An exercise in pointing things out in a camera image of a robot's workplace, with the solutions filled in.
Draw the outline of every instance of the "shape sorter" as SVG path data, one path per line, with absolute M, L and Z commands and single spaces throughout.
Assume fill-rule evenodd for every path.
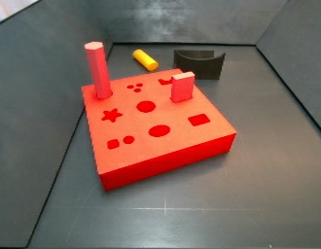
M 85 45 L 91 67 L 97 55 L 88 50 L 105 59 L 99 43 L 92 46 Z M 92 74 L 108 75 L 101 66 Z M 99 75 L 95 81 L 105 79 Z M 101 84 L 109 84 L 105 98 L 96 82 L 83 87 L 83 97 L 107 191 L 230 151 L 236 130 L 194 85 L 192 73 L 172 69 Z

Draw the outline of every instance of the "gray floor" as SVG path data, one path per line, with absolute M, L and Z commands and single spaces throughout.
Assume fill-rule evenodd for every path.
M 160 70 L 176 49 L 227 52 L 198 86 L 238 129 L 232 150 L 105 193 L 83 116 L 30 247 L 321 247 L 321 131 L 255 47 L 115 45 L 112 79 L 145 73 L 139 48 Z

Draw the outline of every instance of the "yellow cylinder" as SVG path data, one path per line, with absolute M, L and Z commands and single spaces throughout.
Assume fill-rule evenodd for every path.
M 133 57 L 149 71 L 159 67 L 159 63 L 141 50 L 133 52 Z

